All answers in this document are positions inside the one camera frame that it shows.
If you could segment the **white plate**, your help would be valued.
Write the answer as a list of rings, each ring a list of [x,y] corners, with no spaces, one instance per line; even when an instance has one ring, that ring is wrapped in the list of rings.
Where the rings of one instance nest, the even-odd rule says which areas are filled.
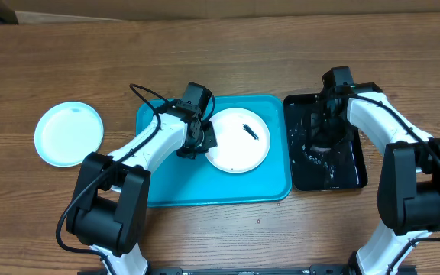
[[[262,164],[270,150],[266,122],[246,108],[227,108],[210,119],[217,145],[205,154],[227,173],[246,173]]]

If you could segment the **green sponge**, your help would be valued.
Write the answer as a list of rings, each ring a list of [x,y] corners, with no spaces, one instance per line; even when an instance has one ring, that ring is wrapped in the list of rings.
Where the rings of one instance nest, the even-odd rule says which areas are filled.
[[[312,145],[310,147],[310,150],[312,150],[318,154],[325,154],[325,153],[329,152],[331,150],[331,148],[330,147],[317,147],[315,145]]]

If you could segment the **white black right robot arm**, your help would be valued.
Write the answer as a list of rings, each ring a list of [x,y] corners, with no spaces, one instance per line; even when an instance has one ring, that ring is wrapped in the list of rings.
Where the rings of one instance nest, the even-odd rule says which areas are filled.
[[[305,148],[333,148],[355,129],[383,155],[380,223],[351,256],[353,274],[396,274],[422,242],[440,242],[440,138],[418,129],[376,84],[327,85],[302,117]]]

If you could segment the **light blue plate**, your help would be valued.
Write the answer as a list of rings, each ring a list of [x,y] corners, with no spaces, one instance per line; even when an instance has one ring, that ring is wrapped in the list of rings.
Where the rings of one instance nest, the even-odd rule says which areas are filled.
[[[73,167],[96,152],[104,138],[99,113],[83,102],[63,102],[49,109],[34,131],[39,157],[55,167]]]

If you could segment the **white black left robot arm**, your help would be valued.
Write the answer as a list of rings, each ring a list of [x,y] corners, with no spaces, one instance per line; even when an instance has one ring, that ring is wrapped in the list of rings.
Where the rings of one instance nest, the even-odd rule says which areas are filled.
[[[151,123],[108,155],[82,162],[73,197],[58,221],[65,251],[94,254],[103,274],[146,274],[138,244],[144,228],[152,173],[172,153],[193,159],[215,147],[206,103],[174,99],[153,110]]]

